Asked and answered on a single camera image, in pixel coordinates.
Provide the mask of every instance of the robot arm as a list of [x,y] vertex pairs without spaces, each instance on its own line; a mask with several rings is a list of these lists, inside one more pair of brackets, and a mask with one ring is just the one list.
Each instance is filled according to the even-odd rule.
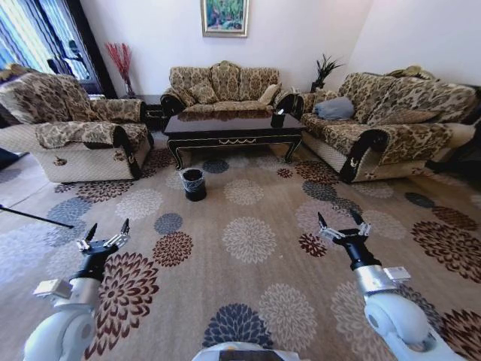
[[78,361],[95,335],[94,315],[98,307],[98,287],[104,278],[108,256],[129,239],[129,220],[120,234],[107,241],[91,241],[97,225],[77,243],[84,260],[70,282],[42,281],[36,296],[50,297],[55,314],[45,319],[30,335],[24,348],[24,361]]
[[343,246],[351,259],[359,288],[365,298],[365,316],[399,360],[463,360],[429,325],[422,309],[394,293],[396,283],[410,275],[403,267],[382,268],[366,248],[371,225],[351,211],[357,229],[334,230],[318,213],[321,236]]

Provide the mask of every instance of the floral upholstered sofa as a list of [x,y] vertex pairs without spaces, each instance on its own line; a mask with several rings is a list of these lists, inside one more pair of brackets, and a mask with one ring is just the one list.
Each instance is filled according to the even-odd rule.
[[[280,90],[270,104],[259,102],[268,86],[279,83],[279,70],[275,68],[241,68],[228,61],[210,68],[179,66],[171,68],[169,81],[171,87],[161,97],[162,110],[167,115],[181,111],[210,113],[273,108],[291,111],[294,103],[294,95],[287,90]],[[199,102],[191,89],[201,83],[210,84],[213,92],[205,90],[206,101]]]
[[[315,104],[338,96],[353,103],[352,119],[325,120],[314,113]],[[307,127],[304,144],[350,183],[422,172],[426,161],[472,139],[475,128],[461,122],[476,103],[468,86],[354,73],[337,93],[300,94],[296,114]]]
[[18,120],[0,147],[31,152],[52,182],[138,179],[153,146],[140,100],[90,101],[67,75],[26,71],[0,86],[0,104]]

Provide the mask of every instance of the wall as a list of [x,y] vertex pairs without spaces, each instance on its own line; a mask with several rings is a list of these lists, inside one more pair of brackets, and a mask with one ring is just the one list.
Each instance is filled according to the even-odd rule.
[[[251,0],[247,38],[203,38],[199,0],[81,0],[116,91],[122,79],[103,47],[132,48],[132,83],[139,94],[160,94],[173,65],[210,66],[227,59],[241,66],[273,66],[284,86],[310,89],[316,59],[327,53],[347,62],[372,0]],[[327,85],[338,87],[346,69]]]
[[481,85],[480,0],[374,0],[347,67],[386,73],[417,64]]

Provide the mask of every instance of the chair backrest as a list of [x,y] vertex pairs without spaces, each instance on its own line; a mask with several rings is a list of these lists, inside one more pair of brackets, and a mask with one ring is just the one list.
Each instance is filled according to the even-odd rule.
[[0,104],[24,124],[90,121],[82,86],[67,75],[24,74],[0,86]]
[[376,123],[401,110],[437,112],[439,123],[459,123],[476,104],[473,88],[415,77],[352,73],[339,89],[354,104],[354,119]]

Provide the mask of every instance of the floral patterned carpet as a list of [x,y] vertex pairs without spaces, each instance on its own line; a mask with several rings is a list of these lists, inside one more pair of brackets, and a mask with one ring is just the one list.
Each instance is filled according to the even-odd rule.
[[88,360],[190,360],[203,347],[247,341],[303,359],[388,360],[368,326],[349,259],[319,239],[317,211],[349,228],[348,209],[373,224],[368,246],[384,266],[413,276],[398,292],[467,359],[481,359],[481,193],[429,174],[346,185],[301,148],[196,150],[207,198],[189,202],[165,138],[138,181],[52,184],[32,156],[0,171],[3,205],[75,225],[71,230],[0,214],[2,359],[22,359],[30,332],[51,313],[32,291],[67,278],[74,241],[131,220],[132,240],[108,261]]

